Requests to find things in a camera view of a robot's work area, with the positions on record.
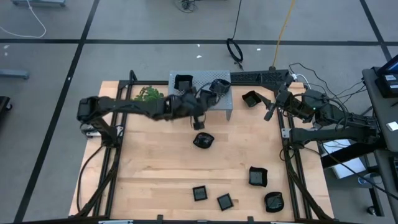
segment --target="concrete floor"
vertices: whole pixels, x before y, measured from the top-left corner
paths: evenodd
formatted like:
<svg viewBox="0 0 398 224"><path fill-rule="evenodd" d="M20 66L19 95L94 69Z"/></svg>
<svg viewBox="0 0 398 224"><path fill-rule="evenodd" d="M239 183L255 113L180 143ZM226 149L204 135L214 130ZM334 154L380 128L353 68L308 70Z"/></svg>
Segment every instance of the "concrete floor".
<svg viewBox="0 0 398 224"><path fill-rule="evenodd" d="M30 72L29 80L0 79L0 95L10 96L14 105L0 131L0 223L14 221L93 3L68 0L65 8L34 5L47 27L46 39L74 39L69 43L75 44L10 43L12 40L4 39L15 37L0 32L0 68ZM393 17L398 1L366 3L384 41L398 42ZM243 1L235 39L276 40L289 4ZM87 38L225 40L233 35L239 0L203 0L197 6L197 11L184 14L172 0L100 0ZM6 0L0 1L0 26L18 34L39 35L42 31L28 8ZM358 82L362 69L386 62L359 0L297 0L283 40L323 41L324 46L281 45L276 66L288 68L290 63L301 62L317 71L334 92ZM370 44L347 45L345 41ZM267 70L271 65L275 45L240 46L245 70ZM398 54L398 47L388 50L392 56ZM127 79L130 69L139 80L166 80L170 70L239 71L224 44L85 44L24 221L67 217L86 144L75 119L78 101L98 94L103 80ZM294 71L310 83L322 84L311 72L300 67ZM360 113L370 106L368 94L354 95L346 105ZM341 187L329 170L325 174L336 218L393 222L385 195L381 194L381 200L386 216L372 217L365 212L371 205L367 189Z"/></svg>

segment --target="wooden table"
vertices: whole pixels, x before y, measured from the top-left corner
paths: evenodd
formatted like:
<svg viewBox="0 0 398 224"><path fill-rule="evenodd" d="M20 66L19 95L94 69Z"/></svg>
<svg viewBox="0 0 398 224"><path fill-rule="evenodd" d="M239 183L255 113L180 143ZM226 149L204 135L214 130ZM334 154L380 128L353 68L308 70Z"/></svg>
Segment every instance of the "wooden table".
<svg viewBox="0 0 398 224"><path fill-rule="evenodd" d="M118 82L103 82L99 96L116 97L117 86ZM142 87L134 85L131 98ZM167 85L153 87L167 94ZM285 163L279 159L282 142L277 115L269 122L264 121L265 105L248 108L241 98L255 90L274 100L273 92L259 86L232 86L231 89L234 112L230 121L225 120L222 111L206 113L203 131L215 137L209 149L192 144L198 131L191 128L189 118L155 122L136 114L127 117L111 218L154 220L162 214L165 220L245 221L248 216L253 216L255 221L294 220ZM305 90L302 83L293 83L290 91L296 94ZM104 119L110 122L111 114ZM300 120L295 124L296 127L310 127ZM99 145L99 138L87 142L82 164ZM307 147L317 150L314 142ZM103 155L104 150L85 169L81 206L98 186ZM301 150L301 155L308 191L333 217L319 156L306 150ZM266 188L248 184L251 166L268 170ZM206 186L208 200L194 202L192 188L201 185ZM285 207L280 212L267 213L264 196L273 191L282 192ZM297 192L300 214L305 217L301 194L298 189ZM227 193L234 207L222 212L216 198ZM101 205L100 214L104 213L105 203ZM76 193L70 209L70 214L75 213Z"/></svg>

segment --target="perforated metal platform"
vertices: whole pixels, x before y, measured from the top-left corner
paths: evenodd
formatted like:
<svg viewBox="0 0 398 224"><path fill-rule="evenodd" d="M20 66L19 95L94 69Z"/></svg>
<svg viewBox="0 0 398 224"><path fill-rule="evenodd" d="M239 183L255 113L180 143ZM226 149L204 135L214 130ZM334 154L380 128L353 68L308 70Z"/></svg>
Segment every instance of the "perforated metal platform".
<svg viewBox="0 0 398 224"><path fill-rule="evenodd" d="M176 75L191 75L193 76L192 85L199 90L200 87L207 83L211 83L215 79L224 79L231 82L231 75L228 70L215 71L171 71L169 76L169 94L181 95L182 92L174 88ZM205 86L204 90L209 90L210 84ZM229 92L221 96L220 101L209 108L209 110L232 110L232 86Z"/></svg>

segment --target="green plant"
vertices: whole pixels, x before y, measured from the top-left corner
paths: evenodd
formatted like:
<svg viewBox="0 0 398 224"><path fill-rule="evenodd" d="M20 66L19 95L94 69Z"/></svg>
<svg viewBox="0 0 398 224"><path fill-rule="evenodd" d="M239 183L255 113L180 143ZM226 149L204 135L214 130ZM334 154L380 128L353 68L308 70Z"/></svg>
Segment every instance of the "green plant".
<svg viewBox="0 0 398 224"><path fill-rule="evenodd" d="M148 86L148 87L142 87L141 91L139 92L139 95L137 95L134 100L150 101L150 100L161 99L163 97L164 97L163 93L159 93L157 89L152 88L152 86Z"/></svg>

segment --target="yellow cable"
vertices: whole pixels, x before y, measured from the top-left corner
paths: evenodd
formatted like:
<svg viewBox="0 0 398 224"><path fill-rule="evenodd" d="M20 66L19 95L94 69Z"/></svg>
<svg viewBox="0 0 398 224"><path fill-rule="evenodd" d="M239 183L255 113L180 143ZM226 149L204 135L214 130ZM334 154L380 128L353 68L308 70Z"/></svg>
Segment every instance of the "yellow cable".
<svg viewBox="0 0 398 224"><path fill-rule="evenodd" d="M276 58L277 58L277 56L278 56L279 43L280 43L280 40L281 40L281 38L282 38L282 36L283 36L283 34L284 34L285 26L286 26L287 21L289 20L290 13L292 12L292 9L293 9L293 6L294 6L294 1L295 1L295 0L292 0L292 3L290 4L290 9L289 9L289 12L287 13L287 16L286 16L286 19L285 19L285 22L284 22L284 26L283 26L282 29L280 30L280 34L279 34L279 38L278 38L278 43L276 44L274 62L272 63L272 66L273 66L273 67L275 67Z"/></svg>

